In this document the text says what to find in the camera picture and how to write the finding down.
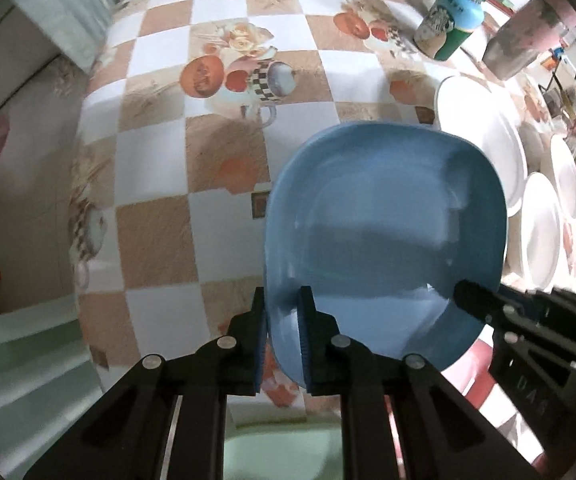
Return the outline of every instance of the table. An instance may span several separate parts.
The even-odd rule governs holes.
[[[514,123],[548,131],[527,75],[504,83],[472,52],[418,52],[409,38],[432,1],[119,4],[82,106],[70,224],[79,319],[104,383],[151,352],[195,351],[249,308],[268,192],[313,134],[343,121],[433,124],[437,86],[459,74]],[[488,22],[507,19],[485,5]],[[297,417],[337,408],[271,354],[261,400]]]

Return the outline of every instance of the blue bowl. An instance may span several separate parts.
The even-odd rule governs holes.
[[[452,365],[481,323],[456,282],[497,290],[506,208],[496,171],[469,142],[423,126],[359,122],[306,142],[266,211],[265,305],[281,369],[304,383],[299,287],[373,352]]]

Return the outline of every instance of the stacked white plates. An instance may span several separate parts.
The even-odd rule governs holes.
[[[576,165],[561,137],[553,136],[550,140],[550,149],[541,159],[541,173],[554,186],[565,219],[576,225]]]
[[[558,197],[548,178],[532,173],[519,212],[508,221],[510,268],[528,288],[552,286],[563,243],[563,219]]]
[[[439,129],[485,153],[501,181],[508,216],[514,215],[521,206],[528,167],[519,133],[492,93],[467,77],[449,77],[437,89],[434,109]]]

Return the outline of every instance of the blue bottle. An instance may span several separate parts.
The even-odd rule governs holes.
[[[446,61],[484,21],[485,0],[437,0],[415,32],[426,56]]]

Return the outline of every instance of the bottle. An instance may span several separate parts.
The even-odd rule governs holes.
[[[576,27],[576,12],[567,0],[530,0],[499,29],[485,49],[483,62],[507,81],[539,54],[559,46]]]
[[[446,61],[484,21],[485,0],[437,0],[415,32],[417,47],[428,57]]]

